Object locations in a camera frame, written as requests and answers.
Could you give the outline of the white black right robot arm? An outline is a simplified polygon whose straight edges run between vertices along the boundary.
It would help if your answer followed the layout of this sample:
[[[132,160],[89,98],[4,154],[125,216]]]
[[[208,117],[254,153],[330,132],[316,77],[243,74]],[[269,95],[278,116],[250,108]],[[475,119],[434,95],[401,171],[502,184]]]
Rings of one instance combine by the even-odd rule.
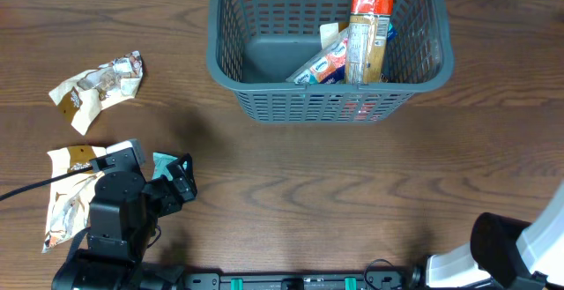
[[[405,289],[563,288],[563,187],[532,223],[484,212],[468,243],[414,267]]]

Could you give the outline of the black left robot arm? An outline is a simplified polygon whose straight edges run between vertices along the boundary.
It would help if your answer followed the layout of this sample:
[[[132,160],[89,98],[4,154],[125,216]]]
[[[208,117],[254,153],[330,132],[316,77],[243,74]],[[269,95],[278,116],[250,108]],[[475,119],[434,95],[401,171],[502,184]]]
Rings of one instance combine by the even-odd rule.
[[[158,219],[197,196],[192,158],[167,165],[171,178],[147,181],[131,148],[91,161],[104,175],[95,184],[90,226],[78,233],[53,289],[183,289],[183,268],[143,266]]]

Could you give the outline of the orange tan cracker package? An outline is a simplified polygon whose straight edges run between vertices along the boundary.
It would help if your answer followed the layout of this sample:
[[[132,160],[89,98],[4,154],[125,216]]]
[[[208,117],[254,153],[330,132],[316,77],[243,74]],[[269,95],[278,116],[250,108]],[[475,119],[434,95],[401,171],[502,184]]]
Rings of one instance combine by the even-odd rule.
[[[394,0],[352,0],[345,60],[347,84],[382,81]]]

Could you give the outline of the blue tissue multipack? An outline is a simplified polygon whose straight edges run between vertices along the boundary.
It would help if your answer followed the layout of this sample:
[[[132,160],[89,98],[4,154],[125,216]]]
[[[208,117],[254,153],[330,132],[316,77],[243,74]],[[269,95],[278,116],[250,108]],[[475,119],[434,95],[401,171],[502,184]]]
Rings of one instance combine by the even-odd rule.
[[[303,84],[341,84],[345,82],[348,27],[326,48],[305,62],[286,82]]]

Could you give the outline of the beige nut snack bag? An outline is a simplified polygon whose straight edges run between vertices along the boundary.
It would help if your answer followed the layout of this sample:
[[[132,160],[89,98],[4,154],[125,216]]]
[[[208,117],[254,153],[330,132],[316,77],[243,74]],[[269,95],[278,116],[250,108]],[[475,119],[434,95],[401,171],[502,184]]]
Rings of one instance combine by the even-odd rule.
[[[319,26],[321,47],[326,48],[349,26],[348,22],[335,22]]]

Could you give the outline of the grey plastic basket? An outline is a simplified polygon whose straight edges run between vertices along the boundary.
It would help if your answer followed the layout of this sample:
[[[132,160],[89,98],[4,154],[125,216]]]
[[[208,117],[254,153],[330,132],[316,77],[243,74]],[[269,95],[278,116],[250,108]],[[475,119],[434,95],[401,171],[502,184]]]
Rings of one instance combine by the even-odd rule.
[[[211,77],[262,123],[371,123],[454,70],[444,0],[210,0]]]

